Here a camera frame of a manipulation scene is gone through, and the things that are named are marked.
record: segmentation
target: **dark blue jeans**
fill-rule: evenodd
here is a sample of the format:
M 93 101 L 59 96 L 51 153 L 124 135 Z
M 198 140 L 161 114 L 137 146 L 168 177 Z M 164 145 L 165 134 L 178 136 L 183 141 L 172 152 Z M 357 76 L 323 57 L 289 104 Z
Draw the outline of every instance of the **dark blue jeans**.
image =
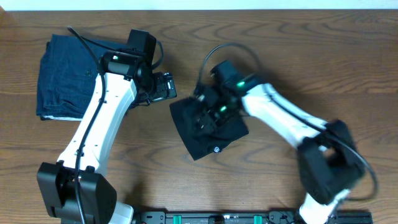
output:
M 125 45 L 97 40 L 115 49 Z M 100 58 L 106 49 L 88 43 Z M 41 119 L 82 119 L 93 95 L 96 65 L 82 43 L 71 36 L 54 35 L 40 61 L 36 115 Z

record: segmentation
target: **wooden table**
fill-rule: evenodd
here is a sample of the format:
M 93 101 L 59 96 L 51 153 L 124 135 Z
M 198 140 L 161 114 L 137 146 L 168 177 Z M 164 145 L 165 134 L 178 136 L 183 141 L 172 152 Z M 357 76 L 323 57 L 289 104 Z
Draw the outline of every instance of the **wooden table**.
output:
M 0 25 L 0 222 L 59 223 L 48 217 L 36 173 L 55 162 L 78 122 L 35 115 L 40 59 L 51 34 L 73 26 L 88 37 L 125 43 L 130 29 L 162 41 L 159 68 L 174 75 L 178 98 L 137 108 L 125 117 L 109 158 L 107 179 L 118 200 L 170 211 L 267 210 L 295 207 L 305 191 L 295 151 L 254 118 L 250 134 L 221 154 L 193 162 L 169 104 L 193 90 L 205 55 L 224 42 L 256 49 L 270 82 L 315 116 L 339 118 L 375 168 L 380 194 L 366 203 L 376 223 L 398 222 L 398 13 L 396 11 L 97 11 L 6 12 Z M 249 73 L 254 63 L 238 49 L 225 58 Z M 370 178 L 353 195 L 371 190 Z

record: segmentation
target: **folded black fabric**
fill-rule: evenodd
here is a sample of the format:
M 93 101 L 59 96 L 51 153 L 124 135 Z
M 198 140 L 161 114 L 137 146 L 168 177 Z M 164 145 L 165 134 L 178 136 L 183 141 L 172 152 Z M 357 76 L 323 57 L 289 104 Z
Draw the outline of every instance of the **folded black fabric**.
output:
M 241 117 L 232 119 L 211 134 L 198 136 L 192 133 L 192 130 L 190 130 L 192 124 L 189 119 L 184 118 L 183 114 L 193 103 L 195 103 L 195 100 L 186 98 L 170 105 L 175 127 L 193 160 L 205 157 L 212 152 L 221 152 L 231 142 L 249 134 L 249 130 Z
M 96 40 L 114 49 L 124 44 Z M 107 50 L 87 43 L 100 58 Z M 96 65 L 76 37 L 55 35 L 40 61 L 36 115 L 42 120 L 81 120 L 93 95 Z

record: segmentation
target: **black cable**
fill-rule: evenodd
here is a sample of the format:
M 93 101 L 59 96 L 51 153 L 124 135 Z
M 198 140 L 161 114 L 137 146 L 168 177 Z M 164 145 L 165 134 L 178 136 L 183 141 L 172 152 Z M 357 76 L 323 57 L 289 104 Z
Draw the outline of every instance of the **black cable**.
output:
M 210 56 L 216 52 L 218 49 L 223 48 L 223 47 L 238 47 L 240 49 L 245 50 L 247 53 L 250 54 L 250 56 L 252 56 L 255 61 L 256 61 L 256 65 L 259 69 L 260 72 L 264 72 L 264 68 L 262 66 L 262 63 L 260 62 L 260 58 L 258 57 L 257 53 L 255 51 L 253 51 L 252 49 L 250 49 L 248 46 L 243 45 L 243 44 L 239 44 L 239 43 L 225 43 L 225 44 L 220 44 L 219 46 L 215 47 L 213 50 L 211 50 L 211 52 L 209 52 L 209 54 L 205 57 L 203 64 L 200 68 L 199 71 L 199 76 L 198 76 L 198 81 L 197 81 L 197 87 L 201 85 L 201 77 L 203 75 L 203 70 L 205 69 L 205 65 L 207 63 L 207 61 L 209 60 Z
M 85 141 L 87 139 L 88 134 L 90 133 L 90 129 L 93 126 L 93 123 L 95 121 L 95 118 L 97 117 L 98 113 L 100 112 L 101 106 L 104 103 L 105 99 L 105 94 L 106 94 L 106 85 L 105 85 L 105 77 L 104 77 L 104 71 L 98 62 L 97 58 L 95 57 L 94 53 L 91 51 L 87 43 L 83 40 L 83 38 L 70 26 L 68 26 L 69 32 L 71 32 L 73 35 L 77 37 L 77 39 L 80 40 L 80 42 L 85 46 L 87 51 L 90 53 L 90 55 L 93 57 L 93 60 L 95 61 L 95 64 L 97 66 L 98 73 L 101 77 L 101 83 L 102 83 L 102 93 L 101 93 L 101 98 L 99 99 L 99 103 L 97 106 L 97 109 L 95 109 L 95 112 L 93 114 L 93 117 L 91 118 L 90 122 L 88 123 L 87 129 L 81 139 L 81 143 L 79 145 L 79 148 L 76 152 L 76 164 L 75 164 L 75 193 L 76 193 L 76 200 L 77 204 L 79 207 L 80 211 L 80 216 L 81 216 L 81 222 L 82 224 L 86 223 L 86 217 L 83 209 L 83 205 L 81 202 L 81 197 L 80 197 L 80 183 L 79 183 L 79 171 L 80 171 L 80 159 L 81 155 L 83 153 L 83 147 L 85 146 Z
M 113 49 L 113 48 L 111 48 L 111 47 L 108 47 L 108 46 L 105 46 L 105 45 L 100 44 L 100 43 L 98 43 L 98 42 L 95 42 L 94 40 L 90 40 L 90 39 L 88 39 L 88 38 L 86 38 L 86 37 L 84 37 L 84 36 L 82 36 L 82 35 L 81 35 L 80 37 L 81 37 L 83 40 L 87 41 L 87 42 L 90 42 L 90 43 L 92 43 L 92 44 L 94 44 L 94 45 L 97 45 L 98 47 L 102 47 L 102 48 L 104 48 L 104 49 L 116 51 L 116 49 Z M 153 64 L 153 65 L 151 66 L 151 69 L 152 69 L 152 70 L 155 70 L 157 67 L 159 67 L 159 65 L 162 64 L 163 59 L 164 59 L 164 52 L 163 52 L 162 43 L 161 43 L 160 41 L 158 41 L 158 40 L 156 40 L 156 43 L 157 43 L 157 45 L 159 45 L 159 49 L 160 49 L 160 59 L 158 59 L 158 61 L 157 61 L 155 64 Z
M 98 43 L 98 42 L 95 42 L 94 40 L 90 40 L 90 39 L 88 39 L 88 38 L 86 38 L 86 37 L 83 37 L 82 35 L 81 35 L 80 37 L 81 37 L 83 40 L 87 41 L 87 42 L 90 42 L 90 43 L 92 43 L 92 44 L 94 44 L 94 45 L 97 45 L 98 47 L 102 47 L 102 48 L 105 48 L 105 49 L 108 49 L 108 50 L 116 51 L 116 49 L 113 49 L 112 47 L 105 46 L 105 45 L 103 45 L 103 44 L 100 44 L 100 43 Z
M 163 53 L 163 47 L 162 47 L 162 43 L 160 43 L 160 41 L 156 40 L 157 45 L 159 45 L 160 48 L 160 59 L 151 66 L 152 70 L 155 70 L 162 62 L 163 62 L 163 58 L 164 58 L 164 53 Z
M 322 128 L 319 128 L 318 126 L 315 126 L 314 124 L 308 122 L 306 119 L 299 117 L 298 115 L 296 115 L 295 113 L 291 112 L 289 109 L 287 109 L 286 107 L 284 107 L 283 105 L 281 105 L 278 101 L 275 100 L 274 96 L 272 95 L 272 93 L 268 93 L 269 98 L 271 99 L 272 102 L 274 102 L 278 107 L 280 107 L 282 110 L 284 110 L 286 113 L 292 115 L 294 118 L 296 118 L 297 120 L 299 120 L 301 123 L 307 125 L 308 127 L 318 131 L 319 133 L 324 132 L 325 130 Z
M 371 200 L 376 198 L 377 193 L 379 192 L 379 182 L 377 181 L 377 176 L 376 173 L 374 171 L 374 169 L 372 168 L 372 166 L 367 162 L 367 160 L 361 156 L 359 153 L 357 153 L 352 147 L 350 147 L 349 145 L 347 145 L 344 141 L 342 141 L 340 138 L 326 133 L 326 137 L 332 141 L 337 142 L 338 144 L 342 145 L 343 147 L 345 147 L 346 149 L 348 149 L 352 154 L 354 154 L 365 166 L 365 168 L 368 170 L 368 172 L 371 175 L 372 181 L 373 181 L 373 191 L 372 193 L 370 193 L 367 197 L 363 197 L 363 198 L 346 198 L 345 200 L 349 200 L 349 201 L 366 201 L 366 200 Z

